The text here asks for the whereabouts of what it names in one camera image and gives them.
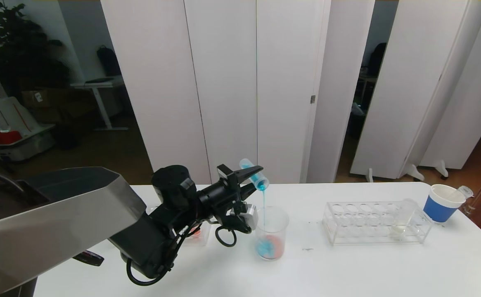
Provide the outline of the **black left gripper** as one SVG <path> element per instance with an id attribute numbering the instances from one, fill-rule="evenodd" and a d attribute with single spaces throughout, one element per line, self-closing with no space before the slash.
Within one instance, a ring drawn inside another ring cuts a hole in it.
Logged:
<path id="1" fill-rule="evenodd" d="M 239 201 L 239 190 L 242 201 L 250 197 L 257 190 L 254 184 L 261 180 L 259 173 L 263 171 L 263 167 L 254 165 L 233 171 L 221 164 L 217 170 L 219 180 L 197 192 L 205 216 L 225 215 Z M 240 188 L 239 184 L 247 182 L 251 184 Z"/>

